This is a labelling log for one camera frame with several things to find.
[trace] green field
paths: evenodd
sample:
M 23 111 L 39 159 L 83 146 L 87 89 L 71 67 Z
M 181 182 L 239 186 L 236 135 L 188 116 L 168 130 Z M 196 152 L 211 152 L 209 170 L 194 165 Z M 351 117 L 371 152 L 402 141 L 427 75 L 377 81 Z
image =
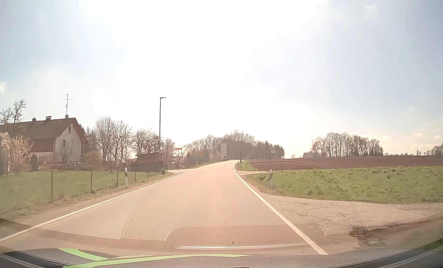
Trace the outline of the green field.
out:
M 238 163 L 236 165 L 236 170 L 240 171 L 256 171 L 257 169 L 250 165 L 249 160 L 243 160 L 241 163 Z
M 90 171 L 37 171 L 18 176 L 0 176 L 0 213 L 51 202 L 53 174 L 53 200 L 71 198 L 91 191 Z M 119 175 L 119 186 L 124 186 L 124 173 L 93 171 L 93 189 L 114 188 Z M 155 172 L 128 173 L 129 184 L 150 182 L 163 177 Z
M 253 170 L 248 163 L 242 167 Z M 274 171 L 272 185 L 267 173 L 243 178 L 261 192 L 277 196 L 374 203 L 443 202 L 443 166 Z

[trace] wire fence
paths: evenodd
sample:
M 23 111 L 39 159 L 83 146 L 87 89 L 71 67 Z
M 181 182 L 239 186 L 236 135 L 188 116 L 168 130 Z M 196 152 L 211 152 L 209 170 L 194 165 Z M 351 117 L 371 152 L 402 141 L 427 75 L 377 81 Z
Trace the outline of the wire fence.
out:
M 159 172 L 128 172 L 129 185 L 159 179 Z M 82 194 L 124 187 L 120 171 L 37 171 L 0 175 L 0 214 Z

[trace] windshield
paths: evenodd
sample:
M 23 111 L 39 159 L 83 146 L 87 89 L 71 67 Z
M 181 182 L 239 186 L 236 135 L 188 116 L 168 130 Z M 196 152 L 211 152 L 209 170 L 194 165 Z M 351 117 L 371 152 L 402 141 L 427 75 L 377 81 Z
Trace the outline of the windshield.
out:
M 327 267 L 441 238 L 443 1 L 0 0 L 0 253 Z

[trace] road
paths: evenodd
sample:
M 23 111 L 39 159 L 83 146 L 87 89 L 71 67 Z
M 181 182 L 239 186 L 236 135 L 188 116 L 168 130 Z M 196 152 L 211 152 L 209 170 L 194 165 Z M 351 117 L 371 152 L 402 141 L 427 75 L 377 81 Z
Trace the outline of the road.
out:
M 194 251 L 207 246 L 248 250 L 282 245 L 296 246 L 302 254 L 323 254 L 235 174 L 235 163 L 183 171 L 24 231 L 1 241 L 0 246 L 16 250 L 110 247 Z

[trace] street lamp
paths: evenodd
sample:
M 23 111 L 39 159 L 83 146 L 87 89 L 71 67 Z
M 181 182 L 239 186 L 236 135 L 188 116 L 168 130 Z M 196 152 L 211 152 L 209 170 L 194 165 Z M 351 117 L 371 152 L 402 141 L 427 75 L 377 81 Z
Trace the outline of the street lamp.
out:
M 162 153 L 160 152 L 160 117 L 162 112 L 162 99 L 167 99 L 167 97 L 159 98 L 159 160 L 162 161 Z

